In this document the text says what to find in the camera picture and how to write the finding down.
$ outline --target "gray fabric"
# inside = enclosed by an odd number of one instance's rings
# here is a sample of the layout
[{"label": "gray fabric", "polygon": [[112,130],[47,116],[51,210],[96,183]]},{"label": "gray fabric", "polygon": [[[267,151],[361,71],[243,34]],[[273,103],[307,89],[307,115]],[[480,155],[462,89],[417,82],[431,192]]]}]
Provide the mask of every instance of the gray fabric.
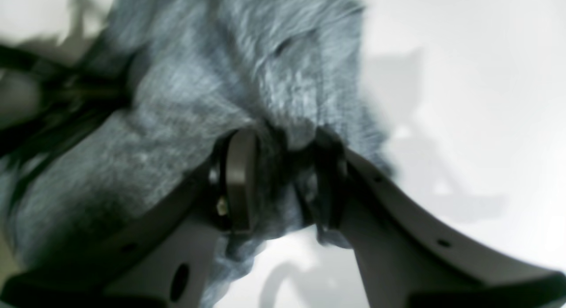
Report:
[{"label": "gray fabric", "polygon": [[[204,161],[218,136],[250,126],[266,207],[251,238],[221,240],[202,302],[212,307],[226,282],[249,272],[261,242],[305,225],[298,180],[281,162],[318,125],[386,167],[384,133],[357,88],[361,16],[358,0],[117,0],[82,66],[115,76],[135,55],[134,108],[34,182],[11,219],[18,258],[38,266],[114,233]],[[2,172],[3,205],[14,176]]]}]

